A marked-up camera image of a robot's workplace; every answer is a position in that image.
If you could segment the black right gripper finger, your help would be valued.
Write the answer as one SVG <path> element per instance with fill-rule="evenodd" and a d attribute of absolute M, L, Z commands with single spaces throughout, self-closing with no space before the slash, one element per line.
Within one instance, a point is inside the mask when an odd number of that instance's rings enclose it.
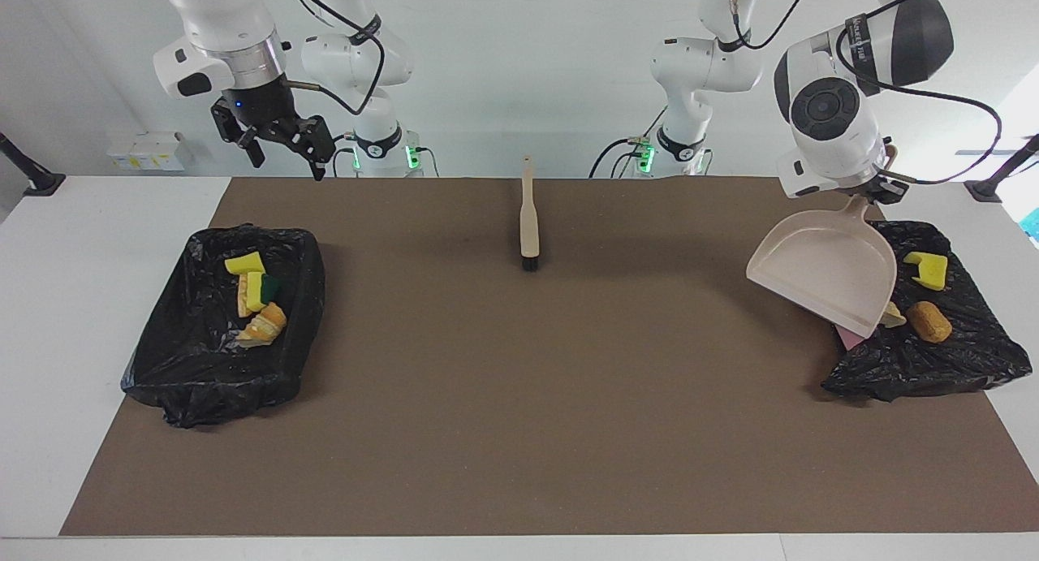
<path fill-rule="evenodd" d="M 243 150 L 250 161 L 252 168 L 259 169 L 265 162 L 265 155 L 262 146 L 257 140 L 257 131 L 254 127 L 242 128 L 240 122 L 235 117 L 227 98 L 219 98 L 210 107 L 210 113 L 218 129 L 220 139 L 227 144 L 234 144 Z"/>
<path fill-rule="evenodd" d="M 276 121 L 276 142 L 303 158 L 315 181 L 322 181 L 335 153 L 335 139 L 326 121 L 317 116 Z"/>

